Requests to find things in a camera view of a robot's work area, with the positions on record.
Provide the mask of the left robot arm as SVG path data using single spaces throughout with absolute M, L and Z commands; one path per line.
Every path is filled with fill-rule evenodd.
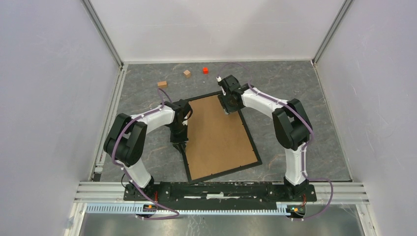
M 155 129 L 166 126 L 170 129 L 170 142 L 186 157 L 188 139 L 188 120 L 193 109 L 187 100 L 163 102 L 158 107 L 137 115 L 120 113 L 116 116 L 108 133 L 103 150 L 111 156 L 112 162 L 119 166 L 128 177 L 135 193 L 142 200 L 154 196 L 154 179 L 141 160 L 146 135 Z

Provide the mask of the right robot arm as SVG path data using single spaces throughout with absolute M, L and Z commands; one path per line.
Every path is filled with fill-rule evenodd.
M 305 154 L 312 135 L 311 123 L 301 102 L 275 98 L 250 84 L 241 85 L 232 75 L 216 80 L 222 89 L 218 99 L 226 114 L 252 108 L 272 119 L 276 138 L 285 149 L 284 195 L 291 201 L 298 200 L 309 185 Z

